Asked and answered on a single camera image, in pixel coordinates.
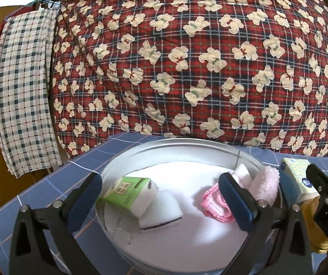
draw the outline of red plaid fabric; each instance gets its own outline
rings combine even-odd
[[[78,155],[121,131],[328,156],[322,0],[64,0],[53,93]]]

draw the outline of table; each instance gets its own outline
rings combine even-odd
[[[0,208],[0,269],[3,274],[9,274],[11,237],[21,205],[28,204],[32,209],[38,209],[48,207],[57,199],[65,199],[73,189],[78,188],[84,182],[91,171],[101,173],[109,161],[118,154],[139,144],[159,139],[163,139],[163,137],[145,136],[135,133],[120,133],[111,136],[106,142],[71,160],[2,206]],[[250,147],[237,148],[264,164],[276,167],[279,166],[281,159],[284,157],[308,159],[310,163],[315,163],[328,174],[328,158],[274,153],[268,149]],[[62,271],[69,274],[51,234],[49,231],[45,231],[45,234],[57,265]],[[80,231],[74,233],[74,237],[101,274],[142,275],[117,253],[116,249],[106,238],[98,223],[94,207],[88,214]],[[315,269],[324,258],[325,255],[323,254],[313,255]]]

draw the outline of silver screw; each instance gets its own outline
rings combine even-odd
[[[293,210],[294,210],[295,212],[299,212],[299,211],[300,211],[300,207],[299,207],[299,205],[297,205],[297,204],[293,204],[293,205],[292,205],[292,208],[293,208]]]
[[[267,207],[267,202],[264,199],[260,199],[259,201],[257,201],[257,204],[261,207],[261,208],[265,208]]]
[[[25,213],[26,211],[28,211],[28,209],[29,209],[28,205],[23,205],[23,206],[20,207],[20,212]]]
[[[56,209],[60,208],[62,206],[62,201],[60,201],[59,199],[57,201],[54,201],[52,206]]]

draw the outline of checkered towel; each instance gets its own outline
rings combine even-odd
[[[0,148],[17,178],[62,164],[47,98],[56,17],[56,9],[11,17],[0,38]]]

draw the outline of pink lace fabric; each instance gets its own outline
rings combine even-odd
[[[223,223],[235,221],[229,206],[219,191],[218,183],[205,192],[201,206],[205,209],[205,216],[213,217]]]

